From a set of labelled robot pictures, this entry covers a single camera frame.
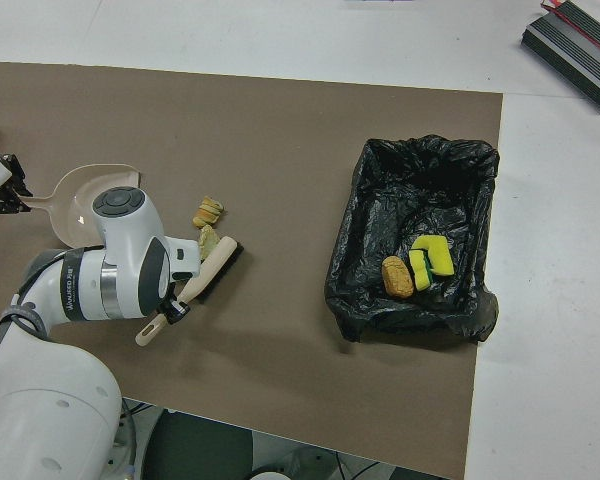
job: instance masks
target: white table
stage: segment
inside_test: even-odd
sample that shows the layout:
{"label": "white table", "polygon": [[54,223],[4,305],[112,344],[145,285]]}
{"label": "white table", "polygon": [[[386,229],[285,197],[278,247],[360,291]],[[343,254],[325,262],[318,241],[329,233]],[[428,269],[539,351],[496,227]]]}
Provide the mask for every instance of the white table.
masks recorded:
{"label": "white table", "polygon": [[[580,0],[600,20],[600,0]],[[520,47],[539,0],[0,2],[0,61],[503,92],[466,478],[600,478],[600,114]]]}

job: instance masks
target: brown tabletop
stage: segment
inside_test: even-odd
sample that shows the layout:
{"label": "brown tabletop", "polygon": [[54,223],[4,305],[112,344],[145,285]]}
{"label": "brown tabletop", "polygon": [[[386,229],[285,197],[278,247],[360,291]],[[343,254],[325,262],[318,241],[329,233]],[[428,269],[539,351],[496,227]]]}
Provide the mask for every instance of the brown tabletop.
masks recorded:
{"label": "brown tabletop", "polygon": [[[126,396],[462,478],[476,346],[436,333],[340,337],[323,284],[368,138],[498,140],[499,94],[0,64],[0,152],[36,195],[89,163],[143,174],[167,235],[197,238],[204,195],[244,252],[148,347],[146,320],[67,324]],[[27,262],[60,247],[44,212],[0,216],[0,311]]]}

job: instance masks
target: black trash bag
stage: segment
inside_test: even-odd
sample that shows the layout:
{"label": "black trash bag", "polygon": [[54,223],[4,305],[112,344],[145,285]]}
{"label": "black trash bag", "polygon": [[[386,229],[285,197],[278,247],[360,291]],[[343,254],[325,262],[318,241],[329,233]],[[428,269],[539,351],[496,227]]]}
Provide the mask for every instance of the black trash bag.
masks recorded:
{"label": "black trash bag", "polygon": [[[498,152],[483,141],[429,135],[369,140],[355,168],[351,196],[325,284],[327,305],[344,338],[365,328],[415,333],[448,327],[484,341],[498,302],[484,284]],[[455,269],[406,300],[390,297],[382,261],[408,260],[420,235],[447,237]]]}

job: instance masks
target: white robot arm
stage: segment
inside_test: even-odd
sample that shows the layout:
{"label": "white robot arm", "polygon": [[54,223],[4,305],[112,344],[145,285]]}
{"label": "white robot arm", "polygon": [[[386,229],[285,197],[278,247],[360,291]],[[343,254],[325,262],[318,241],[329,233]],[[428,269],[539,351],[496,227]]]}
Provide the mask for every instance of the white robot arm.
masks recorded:
{"label": "white robot arm", "polygon": [[[0,160],[0,186],[11,174]],[[107,461],[118,384],[93,355],[50,341],[53,326],[188,311],[173,282],[198,275],[198,244],[166,237],[139,189],[103,192],[93,213],[104,246],[39,257],[0,320],[0,480],[95,480]]]}

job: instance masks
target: brown paper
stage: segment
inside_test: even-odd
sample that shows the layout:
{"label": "brown paper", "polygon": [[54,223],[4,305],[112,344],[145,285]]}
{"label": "brown paper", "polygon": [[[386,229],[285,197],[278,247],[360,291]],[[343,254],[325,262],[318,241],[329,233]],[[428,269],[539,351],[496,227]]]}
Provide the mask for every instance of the brown paper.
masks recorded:
{"label": "brown paper", "polygon": [[[143,173],[167,235],[197,238],[204,195],[244,252],[148,347],[146,320],[53,331],[125,395],[462,478],[475,345],[445,333],[350,344],[323,284],[368,138],[498,139],[501,95],[75,66],[0,64],[0,152],[36,195],[88,163]],[[0,311],[29,260],[61,246],[46,213],[0,216]]]}

